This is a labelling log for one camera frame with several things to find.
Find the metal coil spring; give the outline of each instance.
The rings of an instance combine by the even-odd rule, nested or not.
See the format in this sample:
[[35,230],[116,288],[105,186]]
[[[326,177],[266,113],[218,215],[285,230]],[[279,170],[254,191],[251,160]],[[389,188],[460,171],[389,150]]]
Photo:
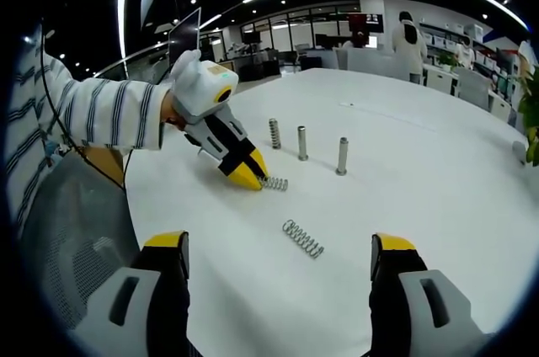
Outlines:
[[276,119],[269,119],[269,133],[271,134],[271,147],[280,149],[279,125]]
[[288,189],[287,178],[258,178],[265,189],[286,191]]
[[294,220],[288,220],[283,225],[283,231],[297,243],[306,254],[312,258],[317,258],[323,252],[323,246],[315,242],[305,231],[303,231]]

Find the striped sleeve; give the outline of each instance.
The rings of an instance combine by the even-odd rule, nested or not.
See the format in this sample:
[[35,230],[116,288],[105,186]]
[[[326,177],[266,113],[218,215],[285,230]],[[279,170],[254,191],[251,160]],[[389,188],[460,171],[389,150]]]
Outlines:
[[45,54],[44,62],[45,66],[34,74],[35,107],[40,128],[50,140],[63,143],[65,137],[46,97],[43,77],[62,124],[78,145],[161,146],[161,103],[169,85],[99,78],[78,82],[59,60]]

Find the round white table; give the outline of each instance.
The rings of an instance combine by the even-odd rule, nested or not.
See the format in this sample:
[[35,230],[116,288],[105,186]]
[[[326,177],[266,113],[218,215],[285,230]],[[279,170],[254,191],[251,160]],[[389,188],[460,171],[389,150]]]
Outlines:
[[[531,279],[536,203],[511,153],[517,131],[412,83],[313,69],[232,98],[232,112],[285,193],[233,186],[177,131],[135,152],[127,173],[140,244],[189,231],[188,336],[207,356],[355,356],[370,347],[371,235],[415,244],[501,328]],[[282,149],[270,146],[279,121]],[[307,162],[297,131],[307,128]],[[335,174],[348,137],[348,174]],[[324,247],[309,258],[281,230],[293,219]]]

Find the striped shirt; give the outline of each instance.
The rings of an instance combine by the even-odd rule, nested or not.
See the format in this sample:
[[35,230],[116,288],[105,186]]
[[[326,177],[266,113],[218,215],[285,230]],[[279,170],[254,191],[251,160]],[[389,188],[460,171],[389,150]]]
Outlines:
[[44,140],[67,143],[45,95],[46,80],[60,120],[77,145],[159,149],[161,103],[166,85],[88,78],[78,82],[45,52],[41,30],[25,39],[8,108],[4,146],[11,222],[20,235],[36,190],[49,172]]

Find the metal pin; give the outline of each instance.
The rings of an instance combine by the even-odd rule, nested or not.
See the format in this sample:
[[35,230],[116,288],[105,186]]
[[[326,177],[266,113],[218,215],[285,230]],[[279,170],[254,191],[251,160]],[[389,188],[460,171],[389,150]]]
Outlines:
[[297,156],[300,161],[306,161],[309,156],[307,155],[307,143],[305,140],[305,127],[300,125],[297,127],[297,140],[299,142],[300,154]]
[[269,133],[271,134],[271,147],[273,149],[280,149],[280,134],[279,125],[276,119],[269,119]]
[[339,165],[335,169],[338,176],[346,175],[346,157],[348,155],[348,140],[345,136],[341,137],[339,144]]

